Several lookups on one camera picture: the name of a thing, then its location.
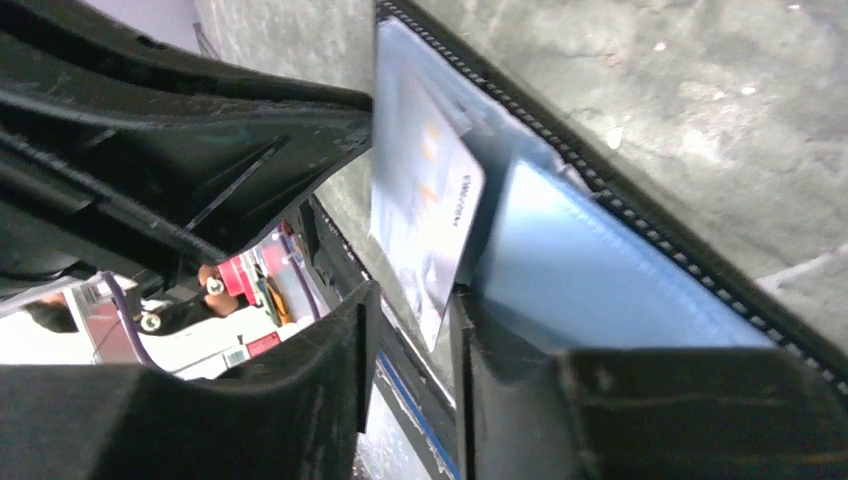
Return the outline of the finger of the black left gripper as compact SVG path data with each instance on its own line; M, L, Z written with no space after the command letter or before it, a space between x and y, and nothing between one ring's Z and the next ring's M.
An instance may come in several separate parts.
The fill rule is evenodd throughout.
M363 92L283 78L155 41L80 1L3 1L1 31L75 67L182 95L329 103L370 113Z
M247 250L371 140L369 96L1 90L5 265L178 265Z

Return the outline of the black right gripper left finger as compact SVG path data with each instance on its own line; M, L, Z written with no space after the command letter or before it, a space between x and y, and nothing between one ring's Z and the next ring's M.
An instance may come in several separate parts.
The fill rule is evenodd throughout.
M214 380L138 364L1 370L5 479L348 479L380 288Z

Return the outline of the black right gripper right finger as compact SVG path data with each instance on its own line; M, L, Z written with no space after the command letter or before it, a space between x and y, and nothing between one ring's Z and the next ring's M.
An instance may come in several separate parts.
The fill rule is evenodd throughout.
M546 353L455 287L465 479L843 479L847 412L811 368L763 348Z

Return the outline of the black leather card holder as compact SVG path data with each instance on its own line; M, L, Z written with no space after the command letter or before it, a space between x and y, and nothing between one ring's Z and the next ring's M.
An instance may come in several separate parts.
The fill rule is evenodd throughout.
M576 327L593 345L615 348L739 345L746 338L787 351L838 394L847 392L847 361L827 341L755 291L727 262L701 245L633 186L570 127L480 55L407 1L381 1L378 17L409 33L425 54L504 108L576 169L579 192L533 168L540 192L554 201L542 229L578 260L551 254L553 284L577 282L579 300L602 309Z

